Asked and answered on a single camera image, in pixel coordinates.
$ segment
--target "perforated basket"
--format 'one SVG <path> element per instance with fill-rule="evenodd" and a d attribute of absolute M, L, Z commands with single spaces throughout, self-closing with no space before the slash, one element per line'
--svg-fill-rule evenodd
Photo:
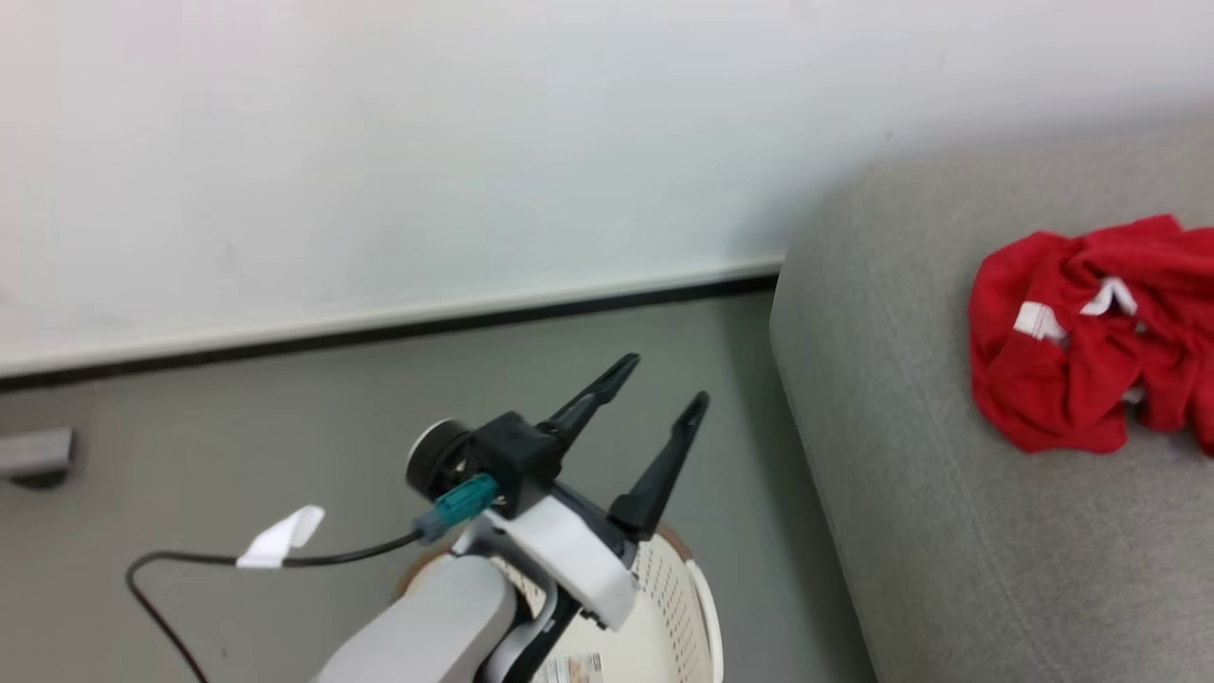
<path fill-rule="evenodd" d="M 437 569 L 446 550 L 422 557 L 401 580 L 399 596 L 415 591 Z M 494 559 L 527 597 L 532 611 L 544 594 L 526 576 Z M 725 660 L 713 593 L 691 552 L 668 527 L 641 543 L 632 573 L 641 593 L 619 632 L 601 631 L 575 619 L 554 655 L 591 655 L 602 660 L 603 683 L 721 683 Z"/>

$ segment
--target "black cable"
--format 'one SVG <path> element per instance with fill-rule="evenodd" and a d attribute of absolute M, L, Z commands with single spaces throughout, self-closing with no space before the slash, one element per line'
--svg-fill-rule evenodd
<path fill-rule="evenodd" d="M 283 569 L 331 567 L 335 564 L 347 564 L 352 562 L 364 560 L 368 558 L 374 558 L 375 556 L 382 556 L 384 553 L 390 553 L 397 548 L 403 548 L 409 543 L 419 541 L 420 539 L 421 539 L 421 531 L 414 530 L 410 531 L 409 534 L 405 534 L 404 536 L 401 536 L 399 539 L 388 541 L 387 543 L 380 543 L 379 546 L 371 546 L 370 548 L 365 548 L 363 551 L 353 551 L 350 553 L 340 553 L 336 556 L 320 556 L 314 558 L 285 558 L 283 560 Z M 176 551 L 154 551 L 135 560 L 134 563 L 131 563 L 131 567 L 126 568 L 126 590 L 131 592 L 131 596 L 134 596 L 135 599 L 143 608 L 143 610 L 148 613 L 148 616 L 152 617 L 152 621 L 154 621 L 155 625 L 160 627 L 160 632 L 164 633 L 166 638 L 169 638 L 169 642 L 171 642 L 175 648 L 177 648 L 177 653 L 181 654 L 181 659 L 186 660 L 186 665 L 189 666 L 189 670 L 194 672 L 194 678 L 198 679 L 198 683 L 209 683 L 206 679 L 206 675 L 203 673 L 203 670 L 202 667 L 198 666 L 198 662 L 194 660 L 194 656 L 189 654 L 189 649 L 186 648 L 186 644 L 181 642 L 181 638 L 178 638 L 177 633 L 172 630 L 171 626 L 169 626 L 169 622 L 164 620 L 164 616 L 160 615 L 160 611 L 152 605 L 152 601 L 149 601 L 147 596 L 143 594 L 143 591 L 141 591 L 140 587 L 135 584 L 135 573 L 137 573 L 143 567 L 158 560 L 170 560 L 170 562 L 180 562 L 187 564 L 236 567 L 237 558 L 231 556 L 180 553 Z"/>

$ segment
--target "sticker label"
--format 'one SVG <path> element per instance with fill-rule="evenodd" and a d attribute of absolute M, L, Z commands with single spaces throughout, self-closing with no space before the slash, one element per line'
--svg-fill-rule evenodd
<path fill-rule="evenodd" d="M 603 662 L 592 655 L 552 655 L 532 683 L 603 683 Z"/>

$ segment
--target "gray fabric upholstery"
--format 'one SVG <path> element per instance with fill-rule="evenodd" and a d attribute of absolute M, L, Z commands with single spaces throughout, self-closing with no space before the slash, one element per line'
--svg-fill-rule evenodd
<path fill-rule="evenodd" d="M 983 256 L 1169 211 L 1214 223 L 1214 125 L 878 169 L 790 250 L 772 343 L 883 683 L 1214 681 L 1214 461 L 1025 456 L 969 387 Z"/>

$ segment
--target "red cloth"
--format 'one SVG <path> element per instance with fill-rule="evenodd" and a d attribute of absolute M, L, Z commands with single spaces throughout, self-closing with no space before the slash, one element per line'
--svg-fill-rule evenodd
<path fill-rule="evenodd" d="M 1133 314 L 1080 313 L 1108 277 L 1124 281 Z M 1014 329 L 1025 301 L 1049 306 L 1066 337 Z M 1027 453 L 1116 451 L 1127 440 L 1123 398 L 1141 387 L 1142 425 L 1190 425 L 1214 456 L 1214 227 L 1153 216 L 999 249 L 974 280 L 970 364 L 978 409 Z"/>

